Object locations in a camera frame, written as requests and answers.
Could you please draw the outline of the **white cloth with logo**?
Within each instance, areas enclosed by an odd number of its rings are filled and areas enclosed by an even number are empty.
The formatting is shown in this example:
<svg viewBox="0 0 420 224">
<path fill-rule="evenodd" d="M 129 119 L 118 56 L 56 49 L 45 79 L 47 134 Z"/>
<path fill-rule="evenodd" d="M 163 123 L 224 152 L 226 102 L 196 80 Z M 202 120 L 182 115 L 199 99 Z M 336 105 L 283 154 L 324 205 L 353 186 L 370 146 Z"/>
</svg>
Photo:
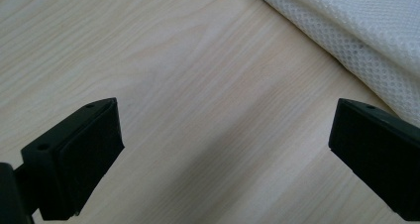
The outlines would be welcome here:
<svg viewBox="0 0 420 224">
<path fill-rule="evenodd" d="M 420 0 L 264 0 L 420 127 Z"/>
</svg>

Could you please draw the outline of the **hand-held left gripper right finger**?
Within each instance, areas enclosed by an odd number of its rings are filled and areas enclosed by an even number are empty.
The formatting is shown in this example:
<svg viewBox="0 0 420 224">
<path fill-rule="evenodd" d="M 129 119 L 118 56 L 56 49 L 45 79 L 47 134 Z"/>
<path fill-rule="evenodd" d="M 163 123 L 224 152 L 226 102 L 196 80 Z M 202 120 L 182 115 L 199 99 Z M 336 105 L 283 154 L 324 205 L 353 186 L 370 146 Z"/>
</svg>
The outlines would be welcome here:
<svg viewBox="0 0 420 224">
<path fill-rule="evenodd" d="M 420 128 L 341 98 L 328 146 L 401 218 L 420 221 Z"/>
</svg>

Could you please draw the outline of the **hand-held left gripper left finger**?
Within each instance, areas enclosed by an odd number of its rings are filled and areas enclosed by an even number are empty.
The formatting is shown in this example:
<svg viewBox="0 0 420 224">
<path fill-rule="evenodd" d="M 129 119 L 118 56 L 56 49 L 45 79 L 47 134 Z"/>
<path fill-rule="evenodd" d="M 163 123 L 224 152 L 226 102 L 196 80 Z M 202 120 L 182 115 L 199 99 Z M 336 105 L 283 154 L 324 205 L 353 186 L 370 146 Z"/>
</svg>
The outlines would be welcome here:
<svg viewBox="0 0 420 224">
<path fill-rule="evenodd" d="M 123 150 L 115 98 L 82 106 L 26 146 L 21 154 L 42 217 L 79 214 Z"/>
</svg>

